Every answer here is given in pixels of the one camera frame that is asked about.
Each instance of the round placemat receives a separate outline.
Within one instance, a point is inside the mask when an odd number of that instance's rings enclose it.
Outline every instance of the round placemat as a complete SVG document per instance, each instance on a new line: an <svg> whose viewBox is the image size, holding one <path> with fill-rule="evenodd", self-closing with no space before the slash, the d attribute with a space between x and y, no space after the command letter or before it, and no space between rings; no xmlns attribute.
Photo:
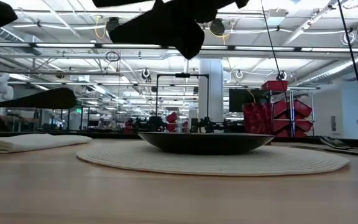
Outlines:
<svg viewBox="0 0 358 224"><path fill-rule="evenodd" d="M168 174L268 176L338 170L349 160L327 152L262 146L243 155L195 156L162 152L145 141L111 144L77 152L80 159L109 167Z"/></svg>

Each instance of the folded white cloth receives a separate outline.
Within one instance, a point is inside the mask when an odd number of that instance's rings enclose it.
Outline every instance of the folded white cloth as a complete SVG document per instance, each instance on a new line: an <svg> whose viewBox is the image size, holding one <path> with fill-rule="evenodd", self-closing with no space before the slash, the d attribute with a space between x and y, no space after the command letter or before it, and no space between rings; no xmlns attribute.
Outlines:
<svg viewBox="0 0 358 224"><path fill-rule="evenodd" d="M25 152L54 147L83 144L92 139L86 136L50 134L23 134L14 137L0 137L0 153Z"/></svg>

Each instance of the dark fabric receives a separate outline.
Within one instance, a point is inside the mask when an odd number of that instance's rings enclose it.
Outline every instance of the dark fabric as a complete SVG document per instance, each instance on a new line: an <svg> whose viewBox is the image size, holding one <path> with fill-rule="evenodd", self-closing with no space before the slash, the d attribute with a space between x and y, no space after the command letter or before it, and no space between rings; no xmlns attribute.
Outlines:
<svg viewBox="0 0 358 224"><path fill-rule="evenodd" d="M270 103L249 103L243 105L246 133L272 133L272 105Z"/></svg>

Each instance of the wall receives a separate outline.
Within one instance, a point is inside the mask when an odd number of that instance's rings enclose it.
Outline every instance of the wall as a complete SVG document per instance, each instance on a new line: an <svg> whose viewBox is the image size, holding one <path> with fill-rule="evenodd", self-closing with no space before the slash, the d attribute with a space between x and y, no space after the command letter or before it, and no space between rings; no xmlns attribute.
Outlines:
<svg viewBox="0 0 358 224"><path fill-rule="evenodd" d="M344 133L346 138L358 139L358 85L357 82L345 82L342 85L342 103L344 113Z"/></svg>
<svg viewBox="0 0 358 224"><path fill-rule="evenodd" d="M314 94L315 135L358 139L357 82L336 82L322 86ZM331 131L331 116L336 116L337 131Z"/></svg>
<svg viewBox="0 0 358 224"><path fill-rule="evenodd" d="M322 86L313 95L314 135L343 138L342 91L338 86ZM331 129L331 117L336 118L336 131Z"/></svg>

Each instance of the black bowl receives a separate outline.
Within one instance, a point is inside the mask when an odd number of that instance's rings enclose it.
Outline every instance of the black bowl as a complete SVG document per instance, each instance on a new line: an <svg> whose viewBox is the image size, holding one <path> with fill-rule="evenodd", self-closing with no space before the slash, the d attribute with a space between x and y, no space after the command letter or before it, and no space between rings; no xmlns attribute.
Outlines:
<svg viewBox="0 0 358 224"><path fill-rule="evenodd" d="M165 152L198 155L243 154L269 143L274 136L234 133L139 133Z"/></svg>

